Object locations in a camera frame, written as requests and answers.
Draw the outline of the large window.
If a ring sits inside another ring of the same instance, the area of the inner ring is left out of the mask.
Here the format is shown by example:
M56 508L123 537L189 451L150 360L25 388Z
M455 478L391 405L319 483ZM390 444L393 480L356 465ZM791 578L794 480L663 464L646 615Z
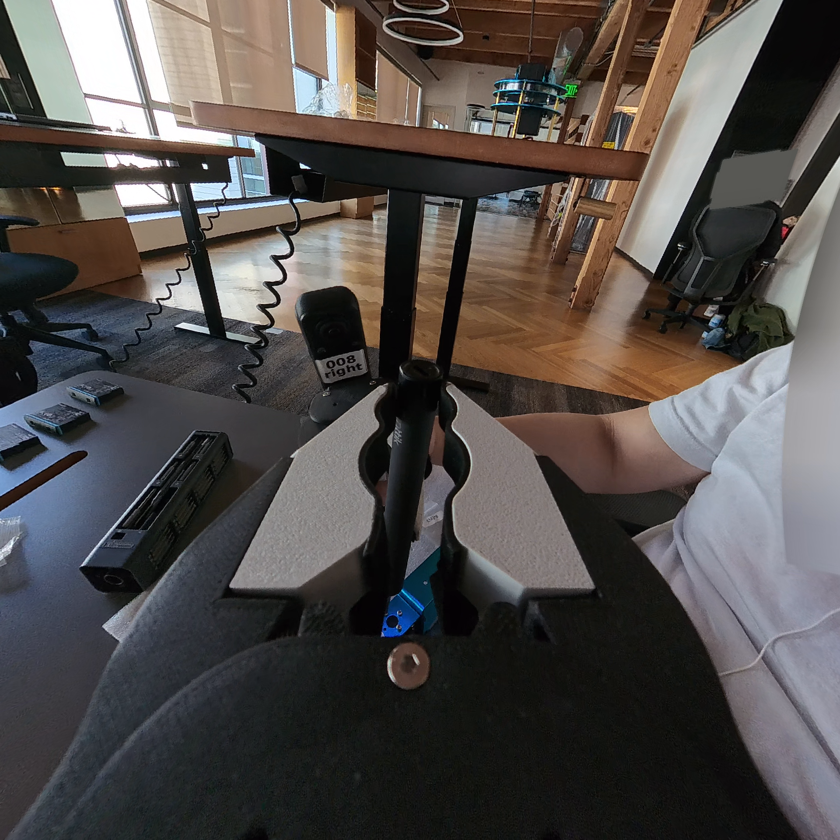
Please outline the large window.
M268 195L253 139L200 130L191 101L303 110L337 80L330 3L286 1L53 2L97 124L164 140L236 145L227 199Z

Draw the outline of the wooden cabinet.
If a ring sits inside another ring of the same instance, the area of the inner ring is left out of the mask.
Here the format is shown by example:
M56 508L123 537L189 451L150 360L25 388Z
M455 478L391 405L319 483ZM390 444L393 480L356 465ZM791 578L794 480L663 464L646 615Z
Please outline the wooden cabinet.
M125 217L11 227L7 237L13 252L57 256L75 263L79 275L70 285L71 291L142 273L140 255Z

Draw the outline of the blue bracket servo assembly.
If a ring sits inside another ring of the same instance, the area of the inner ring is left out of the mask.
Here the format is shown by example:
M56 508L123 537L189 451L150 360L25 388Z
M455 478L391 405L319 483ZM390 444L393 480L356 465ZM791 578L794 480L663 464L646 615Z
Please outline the blue bracket servo assembly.
M430 584L437 571L440 549L433 551L404 581L402 589L387 607L381 635L401 637L429 634L438 623L438 611Z

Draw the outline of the white foam sheet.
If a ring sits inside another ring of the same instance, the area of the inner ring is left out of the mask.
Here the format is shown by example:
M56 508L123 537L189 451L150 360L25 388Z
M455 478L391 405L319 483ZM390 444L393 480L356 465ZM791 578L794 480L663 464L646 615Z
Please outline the white foam sheet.
M102 625L102 629L108 635L121 643L128 635L133 621L152 591L152 589L149 589L136 595L128 604L111 616L108 621Z

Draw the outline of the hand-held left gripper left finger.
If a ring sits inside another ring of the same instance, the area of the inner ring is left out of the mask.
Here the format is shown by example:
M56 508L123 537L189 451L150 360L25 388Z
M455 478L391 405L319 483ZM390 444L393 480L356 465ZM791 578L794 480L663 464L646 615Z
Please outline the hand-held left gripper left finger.
M395 387L379 385L294 454L240 563L237 595L326 602L356 634L379 634L389 603L384 505Z

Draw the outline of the green cloth bag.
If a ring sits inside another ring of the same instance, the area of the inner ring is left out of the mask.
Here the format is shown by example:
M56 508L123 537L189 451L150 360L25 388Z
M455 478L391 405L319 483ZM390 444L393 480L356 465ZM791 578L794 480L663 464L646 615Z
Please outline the green cloth bag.
M784 311L755 299L736 305L728 315L725 331L722 350L737 361L748 361L794 339Z

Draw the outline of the black mesh office chair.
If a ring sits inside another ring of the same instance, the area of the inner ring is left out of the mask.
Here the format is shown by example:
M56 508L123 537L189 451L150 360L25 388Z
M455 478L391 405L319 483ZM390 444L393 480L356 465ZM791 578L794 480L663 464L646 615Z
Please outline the black mesh office chair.
M669 490L635 494L588 494L631 537L676 518L687 499Z

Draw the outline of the black electric screwdriver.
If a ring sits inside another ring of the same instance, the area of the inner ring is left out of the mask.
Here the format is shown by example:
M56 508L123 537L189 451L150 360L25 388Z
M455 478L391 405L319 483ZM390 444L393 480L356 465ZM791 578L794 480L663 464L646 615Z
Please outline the black electric screwdriver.
M403 588L441 384L430 361L410 360L400 368L384 509L388 595Z

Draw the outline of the person's right forearm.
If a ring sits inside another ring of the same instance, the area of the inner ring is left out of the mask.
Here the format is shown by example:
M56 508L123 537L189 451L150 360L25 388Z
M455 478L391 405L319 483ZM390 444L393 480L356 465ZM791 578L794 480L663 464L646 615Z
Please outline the person's right forearm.
M668 490L707 476L667 446L646 407L605 415L537 413L499 422L590 494Z

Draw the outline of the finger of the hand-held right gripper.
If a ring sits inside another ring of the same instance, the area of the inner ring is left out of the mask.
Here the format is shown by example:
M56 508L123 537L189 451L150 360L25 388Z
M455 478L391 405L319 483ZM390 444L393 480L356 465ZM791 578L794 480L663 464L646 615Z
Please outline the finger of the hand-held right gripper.
M416 542L420 540L421 534L423 529L425 528L424 521L426 517L425 509L426 509L426 502L425 502L425 480L430 477L433 470L433 463L431 459L426 460L426 466L423 473L423 479L421 482L421 488L419 493L418 499L418 507L416 511L415 522L413 526L413 541Z

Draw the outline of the person's white shirt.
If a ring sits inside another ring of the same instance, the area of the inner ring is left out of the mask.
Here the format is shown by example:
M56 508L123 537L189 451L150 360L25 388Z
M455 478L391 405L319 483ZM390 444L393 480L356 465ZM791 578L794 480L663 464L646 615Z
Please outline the person's white shirt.
M679 515L635 538L678 596L717 672L838 608L838 577L788 563L782 455L793 344L648 407L658 434L707 472ZM838 615L722 679L764 782L803 838L839 837Z

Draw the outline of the small black teal-edged box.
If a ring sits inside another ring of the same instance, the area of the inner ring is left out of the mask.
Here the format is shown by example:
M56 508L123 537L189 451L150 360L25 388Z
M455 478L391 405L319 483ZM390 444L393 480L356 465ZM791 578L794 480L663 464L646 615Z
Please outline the small black teal-edged box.
M1 427L1 467L15 469L48 449L30 428L11 423Z
M124 394L121 385L102 379L94 379L66 386L66 392L73 399L92 406L102 406Z
M24 415L26 424L33 429L53 436L65 436L91 422L89 412L65 403L58 403L37 412Z

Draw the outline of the round blue tiered rack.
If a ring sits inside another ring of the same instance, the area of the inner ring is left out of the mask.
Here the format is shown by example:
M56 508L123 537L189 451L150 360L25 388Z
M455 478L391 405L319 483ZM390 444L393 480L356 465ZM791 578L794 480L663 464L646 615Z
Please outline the round blue tiered rack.
M494 84L490 134L496 134L497 118L502 112L514 117L512 137L520 134L536 138L545 117L549 118L551 132L567 97L566 85L557 83L552 69L542 64L520 65L514 78L499 79Z

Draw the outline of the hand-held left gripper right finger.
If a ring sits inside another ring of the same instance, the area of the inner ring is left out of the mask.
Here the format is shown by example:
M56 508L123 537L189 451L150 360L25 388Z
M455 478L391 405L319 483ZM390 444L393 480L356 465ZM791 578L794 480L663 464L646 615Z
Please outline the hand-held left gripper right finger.
M439 407L444 508L435 604L446 635L465 636L495 603L589 596L585 567L531 448L454 385Z

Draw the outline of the black screwdriver bit case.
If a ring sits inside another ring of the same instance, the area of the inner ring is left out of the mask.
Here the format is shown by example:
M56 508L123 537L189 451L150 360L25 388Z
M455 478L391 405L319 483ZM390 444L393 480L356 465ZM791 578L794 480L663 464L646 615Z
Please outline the black screwdriver bit case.
M193 431L80 566L88 582L106 593L152 587L233 456L226 433Z

